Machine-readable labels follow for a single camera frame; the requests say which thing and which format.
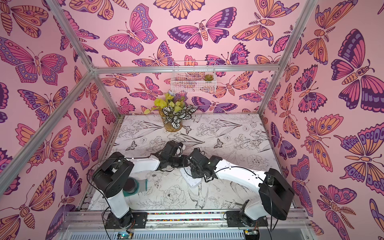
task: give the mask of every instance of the potted plant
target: potted plant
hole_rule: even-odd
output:
[[[197,108],[193,105],[187,105],[184,102],[185,97],[176,99],[175,94],[171,91],[166,93],[165,97],[165,100],[157,98],[154,101],[155,107],[151,110],[146,109],[144,114],[149,114],[151,111],[158,109],[165,129],[169,132],[177,132],[182,127],[182,121],[191,119]]]

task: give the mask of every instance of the white wire basket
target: white wire basket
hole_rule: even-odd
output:
[[[216,92],[216,63],[214,61],[198,60],[196,63],[201,63],[199,69],[195,66],[191,66],[190,69],[185,70],[183,66],[190,61],[173,61],[172,77],[170,79],[170,87],[173,93],[215,93]],[[212,75],[212,81],[205,81],[205,75]]]

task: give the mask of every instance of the plant pot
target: plant pot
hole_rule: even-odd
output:
[[[165,114],[163,113],[162,110],[159,110],[159,114],[160,114],[160,116],[165,117]],[[177,131],[179,131],[183,127],[182,123],[183,123],[183,121],[180,122],[180,127],[178,129],[172,127],[172,124],[170,122],[169,123],[164,123],[164,128],[168,132],[177,132]]]

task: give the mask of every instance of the floral tablecloth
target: floral tablecloth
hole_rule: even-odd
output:
[[[279,170],[262,121],[257,114],[196,114],[183,121],[179,132],[167,132],[159,115],[126,116],[112,152],[127,157],[148,156],[162,149],[167,141],[183,142],[189,154],[199,147],[205,155],[222,157],[254,170]],[[189,187],[180,171],[146,171],[131,174],[147,179],[147,191],[126,197],[134,210],[233,209],[255,197],[250,189],[237,183],[215,179]],[[96,192],[89,210],[104,210],[105,200]]]

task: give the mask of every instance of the sketched bird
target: sketched bird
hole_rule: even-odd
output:
[[[191,200],[196,202],[195,209],[198,209],[198,208],[203,209],[208,199],[208,188],[207,188],[207,194],[205,195],[205,197],[201,193],[201,184],[198,186],[198,189],[199,189],[199,192],[196,195],[188,187],[188,193],[189,193],[189,196],[191,197]]]

